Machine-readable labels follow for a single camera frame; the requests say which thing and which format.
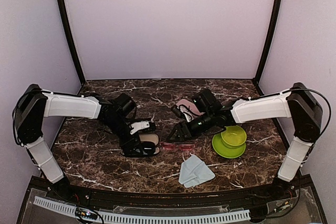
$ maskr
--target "red sunglasses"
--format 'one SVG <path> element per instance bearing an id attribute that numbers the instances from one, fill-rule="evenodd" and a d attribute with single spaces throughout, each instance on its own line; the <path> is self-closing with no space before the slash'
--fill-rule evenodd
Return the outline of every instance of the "red sunglasses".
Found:
<path id="1" fill-rule="evenodd" d="M 161 142 L 161 147 L 163 147 L 166 150 L 174 150 L 176 148 L 179 148 L 182 152 L 189 152 L 195 148 L 195 145 L 194 144 L 171 144 L 171 143 Z"/>

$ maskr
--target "white wall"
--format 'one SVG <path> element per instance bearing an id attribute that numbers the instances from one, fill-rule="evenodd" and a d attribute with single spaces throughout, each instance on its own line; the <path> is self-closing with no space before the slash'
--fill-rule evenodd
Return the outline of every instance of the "white wall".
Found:
<path id="1" fill-rule="evenodd" d="M 301 81 L 308 88 L 325 94 L 335 109 L 335 80 L 336 0 L 282 0 L 260 84 L 264 93 L 279 91 Z M 327 117 L 328 109 L 323 107 Z M 291 121 L 281 120 L 280 123 L 287 137 L 292 138 Z M 313 178 L 329 223 L 336 223 L 335 123 L 333 117 L 330 127 L 303 167 L 303 172 L 310 173 Z"/>
<path id="2" fill-rule="evenodd" d="M 32 174 L 27 152 L 14 143 L 11 111 L 31 83 L 76 93 L 80 87 L 56 0 L 0 0 L 0 223 L 16 223 Z M 61 118 L 45 120 L 51 145 Z"/>
<path id="3" fill-rule="evenodd" d="M 66 0 L 87 79 L 252 78 L 273 0 Z"/>

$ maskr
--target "white vent grille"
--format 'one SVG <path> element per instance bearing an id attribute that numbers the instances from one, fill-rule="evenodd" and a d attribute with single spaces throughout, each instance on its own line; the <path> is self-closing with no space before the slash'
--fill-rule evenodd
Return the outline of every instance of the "white vent grille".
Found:
<path id="1" fill-rule="evenodd" d="M 76 207 L 66 205 L 50 199 L 36 196 L 34 205 L 49 209 L 62 215 L 75 218 Z M 228 212 L 225 214 L 202 215 L 202 216 L 184 216 L 184 217 L 153 217 L 153 216 L 135 216 L 120 215 L 105 211 L 99 211 L 106 224 L 223 224 L 235 223 L 244 220 L 250 220 L 249 210 Z"/>

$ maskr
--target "black frame pole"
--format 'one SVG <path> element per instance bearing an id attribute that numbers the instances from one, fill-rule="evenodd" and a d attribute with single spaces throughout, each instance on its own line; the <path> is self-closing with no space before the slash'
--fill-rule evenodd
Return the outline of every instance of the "black frame pole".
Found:
<path id="1" fill-rule="evenodd" d="M 261 54 L 256 76 L 254 77 L 254 81 L 257 84 L 259 84 L 260 82 L 261 76 L 263 75 L 263 71 L 266 65 L 267 57 L 268 57 L 269 50 L 272 44 L 272 40 L 273 40 L 273 36 L 274 36 L 274 32 L 275 32 L 275 28 L 276 28 L 276 24 L 277 24 L 277 20 L 279 16 L 280 4 L 281 4 L 281 0 L 274 0 L 271 19 L 270 19 L 269 26 L 268 26 L 268 31 L 267 31 L 267 36 L 266 36 L 263 52 Z"/>
<path id="2" fill-rule="evenodd" d="M 75 65 L 75 69 L 79 78 L 80 83 L 83 85 L 85 83 L 85 77 L 83 73 L 83 69 L 80 65 L 78 54 L 76 51 L 75 43 L 74 43 L 74 38 L 72 37 L 72 32 L 70 29 L 70 24 L 69 24 L 69 19 L 68 19 L 68 14 L 65 6 L 65 1 L 64 0 L 57 0 L 58 3 L 58 8 L 59 8 L 59 13 L 61 15 L 62 23 L 63 23 L 63 28 L 65 32 L 65 36 L 67 38 L 68 46 L 70 49 L 71 57 L 73 60 L 73 64 Z"/>

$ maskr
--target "green saucer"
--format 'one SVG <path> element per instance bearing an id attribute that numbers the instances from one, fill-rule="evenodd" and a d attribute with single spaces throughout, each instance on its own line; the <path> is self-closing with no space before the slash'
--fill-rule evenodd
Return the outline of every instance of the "green saucer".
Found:
<path id="1" fill-rule="evenodd" d="M 212 138 L 212 146 L 215 150 L 215 152 L 222 157 L 225 158 L 237 158 L 243 155 L 246 149 L 246 143 L 244 143 L 242 146 L 231 149 L 226 147 L 222 142 L 221 134 L 214 135 Z"/>

